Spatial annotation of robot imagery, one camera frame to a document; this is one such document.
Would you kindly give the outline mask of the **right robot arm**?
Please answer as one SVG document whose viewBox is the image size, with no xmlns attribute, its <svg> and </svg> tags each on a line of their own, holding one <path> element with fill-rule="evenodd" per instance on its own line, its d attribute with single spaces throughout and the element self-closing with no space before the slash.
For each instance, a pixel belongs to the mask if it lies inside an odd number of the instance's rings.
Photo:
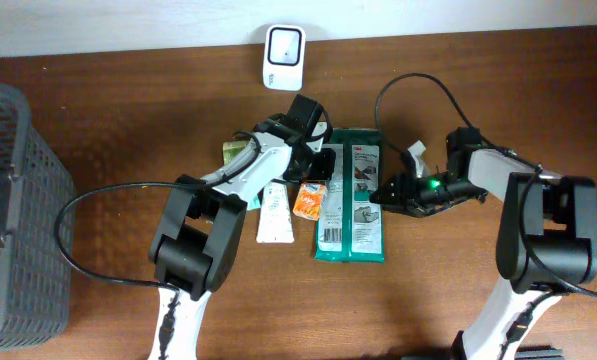
<svg viewBox="0 0 597 360">
<path fill-rule="evenodd" d="M 402 152 L 404 172 L 377 187 L 370 200 L 388 212 L 430 217 L 487 196 L 503 203 L 496 242 L 499 273 L 477 319 L 457 333 L 440 358 L 561 359 L 562 350 L 522 342 L 562 298 L 580 294 L 597 274 L 597 187 L 588 177 L 546 171 L 497 146 L 479 129 L 446 137 L 447 169 L 428 172 L 414 150 Z"/>
</svg>

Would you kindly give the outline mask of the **orange snack packet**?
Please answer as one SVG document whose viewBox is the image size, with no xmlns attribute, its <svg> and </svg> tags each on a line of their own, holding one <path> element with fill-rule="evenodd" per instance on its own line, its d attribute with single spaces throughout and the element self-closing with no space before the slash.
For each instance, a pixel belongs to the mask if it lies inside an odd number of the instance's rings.
<svg viewBox="0 0 597 360">
<path fill-rule="evenodd" d="M 327 187 L 322 183 L 302 183 L 300 185 L 293 214 L 312 221 L 318 221 Z"/>
</svg>

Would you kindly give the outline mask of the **green gloves package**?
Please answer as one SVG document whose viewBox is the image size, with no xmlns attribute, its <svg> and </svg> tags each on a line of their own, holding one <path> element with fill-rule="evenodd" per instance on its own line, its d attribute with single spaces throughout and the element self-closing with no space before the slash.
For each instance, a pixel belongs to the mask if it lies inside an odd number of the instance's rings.
<svg viewBox="0 0 597 360">
<path fill-rule="evenodd" d="M 381 135 L 369 129 L 336 129 L 323 148 L 332 155 L 333 172 L 317 222 L 314 258 L 383 263 L 382 209 L 370 201 L 381 180 Z"/>
</svg>

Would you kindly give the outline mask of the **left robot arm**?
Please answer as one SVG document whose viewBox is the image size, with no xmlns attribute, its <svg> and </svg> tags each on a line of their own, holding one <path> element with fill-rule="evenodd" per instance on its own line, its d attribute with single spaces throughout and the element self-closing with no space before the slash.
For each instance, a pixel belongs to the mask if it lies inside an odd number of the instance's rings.
<svg viewBox="0 0 597 360">
<path fill-rule="evenodd" d="M 332 133 L 324 107 L 297 95 L 286 113 L 247 132 L 228 164 L 175 181 L 148 252 L 160 300 L 150 358 L 196 358 L 205 309 L 234 264 L 249 202 L 271 182 L 329 180 L 333 153 L 324 146 Z"/>
</svg>

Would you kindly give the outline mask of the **teal wipes packet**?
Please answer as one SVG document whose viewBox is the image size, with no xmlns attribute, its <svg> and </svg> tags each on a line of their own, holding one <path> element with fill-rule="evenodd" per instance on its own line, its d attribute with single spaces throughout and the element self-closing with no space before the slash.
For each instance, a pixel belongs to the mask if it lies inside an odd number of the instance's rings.
<svg viewBox="0 0 597 360">
<path fill-rule="evenodd" d="M 251 201 L 248 202 L 247 210 L 252 211 L 261 207 L 261 199 L 259 195 L 256 195 Z"/>
</svg>

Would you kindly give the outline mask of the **white tube with tan cap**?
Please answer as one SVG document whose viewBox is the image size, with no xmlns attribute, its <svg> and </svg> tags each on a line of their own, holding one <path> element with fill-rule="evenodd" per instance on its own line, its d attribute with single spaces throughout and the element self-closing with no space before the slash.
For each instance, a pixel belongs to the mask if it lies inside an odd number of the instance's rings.
<svg viewBox="0 0 597 360">
<path fill-rule="evenodd" d="M 262 244 L 294 242 L 286 185 L 270 182 L 264 187 L 256 241 Z"/>
</svg>

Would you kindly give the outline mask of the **green lidded jar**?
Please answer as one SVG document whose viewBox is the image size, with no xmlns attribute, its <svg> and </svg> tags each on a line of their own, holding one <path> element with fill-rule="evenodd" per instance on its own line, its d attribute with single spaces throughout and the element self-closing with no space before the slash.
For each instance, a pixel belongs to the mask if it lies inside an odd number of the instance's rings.
<svg viewBox="0 0 597 360">
<path fill-rule="evenodd" d="M 222 145 L 222 158 L 225 165 L 229 164 L 249 144 L 248 140 L 224 142 Z"/>
</svg>

